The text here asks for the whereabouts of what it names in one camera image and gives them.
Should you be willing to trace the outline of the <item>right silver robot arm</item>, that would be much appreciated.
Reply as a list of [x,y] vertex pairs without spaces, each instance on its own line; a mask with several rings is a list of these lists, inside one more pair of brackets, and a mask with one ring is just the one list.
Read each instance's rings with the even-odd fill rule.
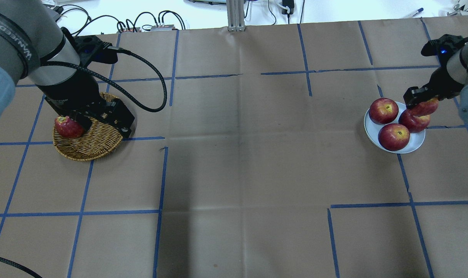
[[440,67],[422,87],[410,87],[403,95],[407,108],[437,97],[439,101],[460,97],[458,115],[468,125],[468,37],[444,34],[426,42],[422,56],[437,56]]

